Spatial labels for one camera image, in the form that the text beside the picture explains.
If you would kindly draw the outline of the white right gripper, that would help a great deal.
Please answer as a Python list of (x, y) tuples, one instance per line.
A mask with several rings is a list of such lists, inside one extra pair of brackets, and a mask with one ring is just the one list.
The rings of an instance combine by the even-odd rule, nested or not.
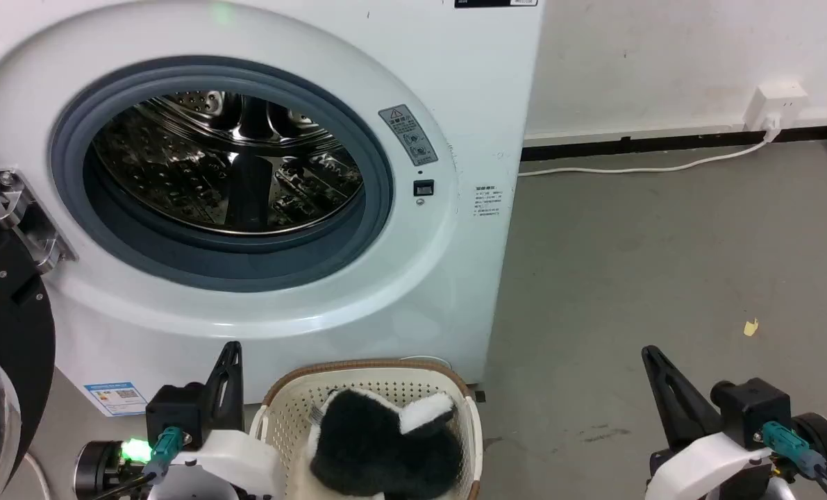
[(641, 355), (667, 448), (679, 452), (655, 472), (646, 499), (699, 499), (750, 462), (771, 456), (769, 447), (747, 450), (721, 433), (716, 408), (658, 346), (645, 346)]

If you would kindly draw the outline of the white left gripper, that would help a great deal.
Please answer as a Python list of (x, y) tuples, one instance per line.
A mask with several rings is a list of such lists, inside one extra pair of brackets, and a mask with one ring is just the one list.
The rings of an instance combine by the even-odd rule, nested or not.
[(241, 342), (227, 342), (210, 371), (203, 397), (203, 446), (179, 452), (149, 499), (283, 499), (279, 453), (244, 430)]

